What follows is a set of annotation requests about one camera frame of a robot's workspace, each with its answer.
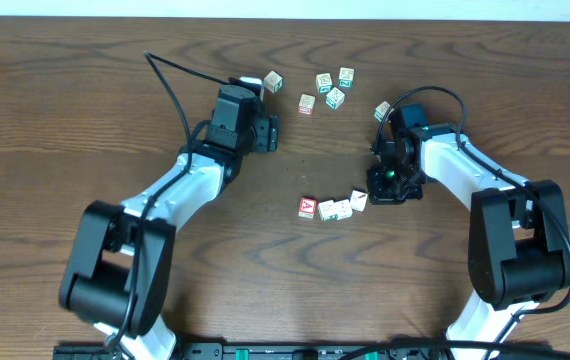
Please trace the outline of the wooden block red bottom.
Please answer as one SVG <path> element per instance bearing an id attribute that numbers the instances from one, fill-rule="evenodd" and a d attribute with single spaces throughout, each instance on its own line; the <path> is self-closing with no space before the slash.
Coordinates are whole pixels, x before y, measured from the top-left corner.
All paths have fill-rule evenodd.
<path id="1" fill-rule="evenodd" d="M 303 115 L 313 114 L 316 98 L 312 95 L 302 94 L 298 104 L 298 112 Z"/>

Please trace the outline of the wooden block blue H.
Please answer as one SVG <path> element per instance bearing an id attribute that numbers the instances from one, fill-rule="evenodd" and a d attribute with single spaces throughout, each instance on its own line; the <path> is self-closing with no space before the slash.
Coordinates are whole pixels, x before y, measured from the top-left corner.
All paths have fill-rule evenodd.
<path id="1" fill-rule="evenodd" d="M 336 219 L 343 220 L 353 215 L 353 209 L 349 199 L 340 200 L 334 203 L 336 210 Z"/>

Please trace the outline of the wooden block green bottom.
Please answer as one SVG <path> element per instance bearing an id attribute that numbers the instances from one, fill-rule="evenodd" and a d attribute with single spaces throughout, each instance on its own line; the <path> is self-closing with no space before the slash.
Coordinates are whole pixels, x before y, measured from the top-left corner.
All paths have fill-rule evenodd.
<path id="1" fill-rule="evenodd" d="M 322 221 L 336 220 L 338 218 L 336 204 L 333 200 L 319 202 L 317 209 Z"/>

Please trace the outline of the red letter A block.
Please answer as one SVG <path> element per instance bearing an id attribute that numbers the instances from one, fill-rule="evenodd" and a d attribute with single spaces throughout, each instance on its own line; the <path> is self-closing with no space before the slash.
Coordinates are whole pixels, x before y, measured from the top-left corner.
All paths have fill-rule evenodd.
<path id="1" fill-rule="evenodd" d="M 313 219 L 317 208 L 315 199 L 303 197 L 300 200 L 298 216 L 302 218 Z"/>

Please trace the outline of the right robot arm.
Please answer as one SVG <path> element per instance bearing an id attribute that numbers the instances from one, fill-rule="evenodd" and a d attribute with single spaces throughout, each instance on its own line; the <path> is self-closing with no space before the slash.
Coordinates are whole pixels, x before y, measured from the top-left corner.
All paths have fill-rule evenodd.
<path id="1" fill-rule="evenodd" d="M 422 198 L 435 181 L 469 211 L 467 266 L 473 292 L 445 331 L 445 354 L 492 359 L 526 316 L 570 302 L 570 239 L 560 187 L 505 170 L 452 125 L 412 121 L 378 134 L 367 172 L 372 203 Z"/>

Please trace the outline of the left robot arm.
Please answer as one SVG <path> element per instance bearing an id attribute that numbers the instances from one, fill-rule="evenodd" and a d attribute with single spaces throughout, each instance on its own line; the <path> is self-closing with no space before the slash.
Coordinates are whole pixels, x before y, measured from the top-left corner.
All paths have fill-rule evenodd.
<path id="1" fill-rule="evenodd" d="M 129 359 L 169 359 L 177 336 L 161 317 L 176 233 L 233 181 L 249 152 L 277 148 L 278 118 L 255 116 L 247 144 L 227 148 L 223 127 L 203 121 L 175 165 L 140 194 L 83 212 L 59 290 L 59 304 L 106 336 Z"/>

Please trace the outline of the wooden block red drawing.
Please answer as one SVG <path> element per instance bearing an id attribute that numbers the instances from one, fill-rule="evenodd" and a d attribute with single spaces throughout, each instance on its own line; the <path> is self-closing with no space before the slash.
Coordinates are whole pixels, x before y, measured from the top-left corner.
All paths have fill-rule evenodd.
<path id="1" fill-rule="evenodd" d="M 359 190 L 353 190 L 350 196 L 350 206 L 354 211 L 363 212 L 368 200 L 368 194 Z"/>

